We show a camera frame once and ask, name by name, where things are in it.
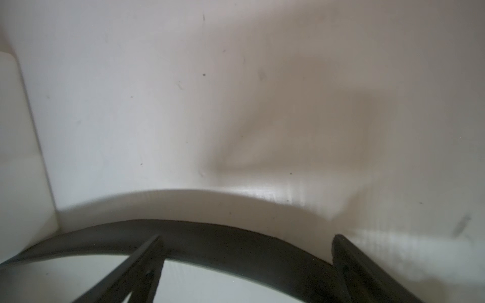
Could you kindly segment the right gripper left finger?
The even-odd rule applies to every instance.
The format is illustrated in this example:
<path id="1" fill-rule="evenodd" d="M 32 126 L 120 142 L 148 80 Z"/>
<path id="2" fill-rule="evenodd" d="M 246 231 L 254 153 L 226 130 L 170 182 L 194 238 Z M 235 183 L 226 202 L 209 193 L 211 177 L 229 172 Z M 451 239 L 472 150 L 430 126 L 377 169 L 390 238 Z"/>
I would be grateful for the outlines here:
<path id="1" fill-rule="evenodd" d="M 153 302 L 166 259 L 164 243 L 153 236 L 76 302 Z"/>

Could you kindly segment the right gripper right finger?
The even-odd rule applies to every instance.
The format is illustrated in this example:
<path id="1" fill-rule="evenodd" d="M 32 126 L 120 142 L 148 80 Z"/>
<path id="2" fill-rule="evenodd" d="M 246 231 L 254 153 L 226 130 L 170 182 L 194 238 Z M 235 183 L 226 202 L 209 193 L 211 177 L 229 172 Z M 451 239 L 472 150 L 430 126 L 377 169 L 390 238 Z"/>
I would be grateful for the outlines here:
<path id="1" fill-rule="evenodd" d="M 345 302 L 421 302 L 342 234 L 332 240 L 332 261 Z"/>

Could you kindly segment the black belt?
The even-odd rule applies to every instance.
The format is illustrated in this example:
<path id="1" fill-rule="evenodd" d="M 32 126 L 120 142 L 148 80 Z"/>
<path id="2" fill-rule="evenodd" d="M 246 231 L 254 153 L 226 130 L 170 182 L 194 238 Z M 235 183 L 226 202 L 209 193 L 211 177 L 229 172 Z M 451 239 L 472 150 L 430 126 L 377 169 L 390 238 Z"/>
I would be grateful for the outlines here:
<path id="1" fill-rule="evenodd" d="M 130 255 L 153 236 L 161 237 L 170 260 L 235 274 L 303 302 L 346 301 L 337 272 L 326 261 L 275 237 L 209 223 L 105 223 L 48 238 L 1 267 L 74 255 Z"/>

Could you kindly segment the white divided storage tray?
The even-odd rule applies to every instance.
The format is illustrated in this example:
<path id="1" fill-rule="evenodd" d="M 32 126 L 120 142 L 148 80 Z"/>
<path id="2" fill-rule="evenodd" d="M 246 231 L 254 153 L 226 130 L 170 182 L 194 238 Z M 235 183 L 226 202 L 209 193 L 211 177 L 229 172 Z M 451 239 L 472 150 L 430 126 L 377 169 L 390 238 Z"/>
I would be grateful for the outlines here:
<path id="1" fill-rule="evenodd" d="M 1 261 L 58 231 L 44 159 L 15 57 L 1 53 Z"/>

